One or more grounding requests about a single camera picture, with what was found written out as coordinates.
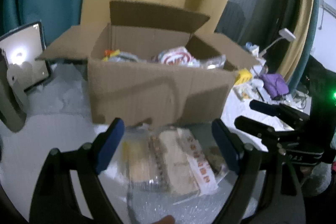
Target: cardboard box flap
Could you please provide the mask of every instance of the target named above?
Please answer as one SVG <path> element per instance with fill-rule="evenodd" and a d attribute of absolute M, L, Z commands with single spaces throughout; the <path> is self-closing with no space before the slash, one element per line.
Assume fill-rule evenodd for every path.
<path fill-rule="evenodd" d="M 90 56 L 97 39 L 105 28 L 107 28 L 106 23 L 72 26 L 55 39 L 36 59 L 85 60 Z"/>
<path fill-rule="evenodd" d="M 177 7 L 124 0 L 110 1 L 112 25 L 194 33 L 209 16 Z"/>
<path fill-rule="evenodd" d="M 205 41 L 219 53 L 225 54 L 226 60 L 237 69 L 250 69 L 259 64 L 254 56 L 221 33 L 197 34 L 197 37 Z"/>

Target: food packet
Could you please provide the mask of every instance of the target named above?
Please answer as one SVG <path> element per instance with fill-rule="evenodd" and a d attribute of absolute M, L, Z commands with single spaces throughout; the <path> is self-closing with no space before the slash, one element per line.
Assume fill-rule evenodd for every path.
<path fill-rule="evenodd" d="M 204 151 L 206 159 L 213 170 L 217 184 L 227 175 L 229 168 L 218 146 L 210 146 Z"/>
<path fill-rule="evenodd" d="M 241 101 L 253 99 L 252 88 L 248 84 L 240 84 L 233 87 L 234 92 Z"/>
<path fill-rule="evenodd" d="M 146 127 L 129 129 L 129 138 L 123 143 L 126 177 L 132 189 L 166 191 L 167 181 L 160 170 L 159 161 Z"/>
<path fill-rule="evenodd" d="M 179 65 L 199 68 L 200 62 L 195 59 L 185 47 L 164 50 L 153 58 L 154 62 L 166 65 Z"/>
<path fill-rule="evenodd" d="M 189 198 L 216 192 L 214 172 L 189 129 L 161 128 L 156 139 L 171 194 Z"/>
<path fill-rule="evenodd" d="M 153 58 L 153 61 L 166 65 L 179 65 L 204 69 L 223 69 L 226 56 L 223 54 L 200 61 L 194 58 L 185 47 L 177 47 L 161 52 L 158 56 Z"/>

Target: yellow package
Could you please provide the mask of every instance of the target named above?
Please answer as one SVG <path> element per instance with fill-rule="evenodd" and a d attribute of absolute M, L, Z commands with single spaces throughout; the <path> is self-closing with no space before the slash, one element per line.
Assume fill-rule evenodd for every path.
<path fill-rule="evenodd" d="M 107 62 L 109 60 L 109 58 L 113 57 L 113 56 L 117 56 L 120 54 L 120 50 L 105 50 L 105 57 L 102 59 L 104 62 Z"/>
<path fill-rule="evenodd" d="M 247 69 L 241 69 L 238 71 L 238 75 L 236 77 L 235 85 L 240 85 L 242 83 L 245 83 L 253 78 L 253 75 L 251 72 L 249 72 Z"/>

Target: wall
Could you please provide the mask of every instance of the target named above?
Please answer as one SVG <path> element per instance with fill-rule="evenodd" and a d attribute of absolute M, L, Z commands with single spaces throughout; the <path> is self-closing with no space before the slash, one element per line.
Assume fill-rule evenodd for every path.
<path fill-rule="evenodd" d="M 336 8 L 336 0 L 324 0 L 333 8 Z M 317 28 L 321 24 L 322 8 L 319 8 Z M 336 72 L 336 18 L 324 11 L 322 29 L 316 30 L 313 47 L 310 53 L 323 66 Z"/>

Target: blue gripper pad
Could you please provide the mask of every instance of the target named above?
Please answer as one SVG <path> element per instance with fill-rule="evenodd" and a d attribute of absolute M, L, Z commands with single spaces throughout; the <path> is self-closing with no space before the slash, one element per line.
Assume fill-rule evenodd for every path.
<path fill-rule="evenodd" d="M 106 132 L 100 133 L 92 144 L 96 174 L 106 170 L 125 132 L 122 119 L 115 118 Z"/>
<path fill-rule="evenodd" d="M 233 134 L 220 120 L 211 124 L 212 135 L 230 170 L 239 175 L 240 161 L 244 155 L 243 143 L 236 134 Z"/>

